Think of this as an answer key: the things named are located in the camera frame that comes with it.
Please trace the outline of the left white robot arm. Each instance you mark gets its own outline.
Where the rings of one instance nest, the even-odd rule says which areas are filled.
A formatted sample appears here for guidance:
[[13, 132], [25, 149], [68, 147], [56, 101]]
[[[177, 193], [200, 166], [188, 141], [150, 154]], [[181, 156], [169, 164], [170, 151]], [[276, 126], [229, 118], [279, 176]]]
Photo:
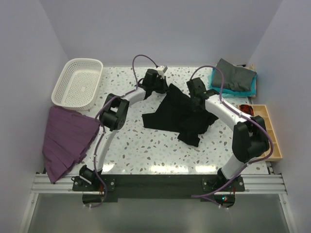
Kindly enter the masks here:
[[100, 131], [90, 148], [86, 151], [84, 165], [79, 169], [79, 179], [89, 190], [100, 187], [103, 179], [100, 178], [104, 159], [112, 139], [125, 122], [128, 109], [131, 105], [146, 100], [153, 92], [164, 94], [168, 91], [165, 73], [167, 66], [160, 65], [148, 69], [138, 87], [123, 96], [109, 94], [96, 119], [100, 121]]

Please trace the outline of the black t shirt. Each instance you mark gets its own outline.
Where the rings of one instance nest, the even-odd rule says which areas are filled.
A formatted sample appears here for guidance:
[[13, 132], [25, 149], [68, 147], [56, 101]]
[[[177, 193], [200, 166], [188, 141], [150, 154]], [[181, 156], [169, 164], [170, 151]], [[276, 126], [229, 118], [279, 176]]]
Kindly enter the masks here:
[[143, 114], [142, 120], [144, 128], [179, 133], [180, 141], [198, 147], [198, 135], [204, 134], [218, 118], [206, 110], [193, 111], [190, 97], [171, 84], [157, 110]]

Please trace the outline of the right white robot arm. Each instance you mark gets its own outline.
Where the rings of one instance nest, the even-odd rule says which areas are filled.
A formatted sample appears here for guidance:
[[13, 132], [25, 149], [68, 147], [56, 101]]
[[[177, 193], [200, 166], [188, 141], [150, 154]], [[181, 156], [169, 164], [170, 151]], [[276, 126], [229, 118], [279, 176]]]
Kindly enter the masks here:
[[226, 164], [217, 172], [215, 189], [227, 191], [249, 162], [270, 149], [269, 135], [261, 116], [251, 116], [221, 98], [215, 90], [206, 90], [203, 81], [187, 81], [190, 99], [196, 110], [202, 109], [215, 115], [233, 132], [232, 152]]

